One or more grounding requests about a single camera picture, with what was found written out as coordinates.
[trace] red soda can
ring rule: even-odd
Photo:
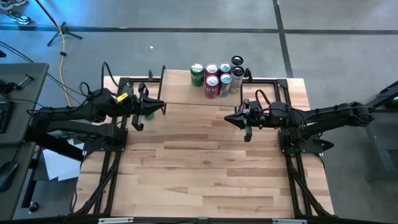
[[[210,63],[206,65],[205,78],[209,77],[210,75],[215,75],[218,78],[220,77],[220,73],[218,72],[218,66],[215,63]]]
[[[210,75],[206,78],[205,96],[208,99],[214,99],[218,95],[220,88],[220,81],[215,75]]]

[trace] yellow cable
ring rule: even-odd
[[[38,0],[37,2],[43,7],[44,10],[46,10],[46,8],[43,6],[43,4],[42,4],[39,0]],[[57,28],[58,28],[58,31],[59,31],[60,34],[61,34],[61,37],[62,37],[62,52],[65,52],[65,38],[63,37],[62,30],[61,30],[60,26],[58,26],[58,24],[57,24],[57,22],[55,21],[55,19],[51,16],[51,14],[50,14],[49,12],[48,12],[48,14],[49,14],[49,16],[51,17],[51,19],[54,21],[55,25],[56,25]],[[62,88],[63,88],[64,93],[65,93],[65,97],[67,98],[67,101],[68,101],[68,105],[71,106],[70,100],[69,100],[69,96],[68,96],[68,92],[67,92],[67,89],[66,89],[66,87],[65,87],[65,82],[63,81],[63,73],[62,73],[63,58],[64,58],[64,56],[62,55],[62,56],[61,56],[61,63],[60,63],[60,78],[61,78]]]

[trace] yellow tag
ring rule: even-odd
[[[120,102],[120,101],[124,100],[124,99],[125,99],[126,97],[128,97],[128,96],[129,96],[128,93],[123,93],[122,95],[116,97],[116,100],[117,100],[118,102]]]

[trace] concrete floor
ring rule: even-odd
[[[277,28],[272,0],[44,3],[58,21],[67,21],[71,26]],[[285,29],[398,29],[395,0],[279,0],[279,5]],[[21,10],[33,18],[35,25],[51,25],[34,1]],[[0,24],[8,23],[0,14]],[[103,61],[109,63],[115,75],[145,75],[148,69],[159,74],[162,65],[187,69],[193,62],[219,62],[242,55],[254,76],[286,77],[278,34],[80,32],[78,35],[84,39],[67,36],[68,57],[64,66],[65,81],[76,90],[82,81],[91,88],[100,87]],[[1,41],[35,62],[49,63],[49,72],[57,77],[62,43],[57,39],[53,46],[47,47],[51,36],[53,32],[0,30]],[[286,39],[294,77],[304,78],[312,108],[351,101],[365,103],[398,79],[398,35],[288,34]],[[24,61],[9,54],[0,62]],[[53,99],[53,95],[58,95],[58,99]],[[39,103],[66,105],[62,90],[49,79]],[[398,181],[365,180],[365,175],[377,171],[378,166],[364,129],[340,128],[326,132],[324,139],[335,143],[324,157],[335,213],[343,218],[398,223],[395,199]],[[45,196],[46,187],[54,186],[65,189],[65,196]],[[73,181],[40,184],[34,198],[42,208],[31,215],[19,210],[15,218],[66,213],[73,187]]]

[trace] white paper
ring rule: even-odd
[[[84,143],[77,144],[75,147],[83,150]],[[51,150],[43,150],[45,166],[49,179],[58,177],[58,181],[78,177],[80,174],[80,161],[65,157]]]

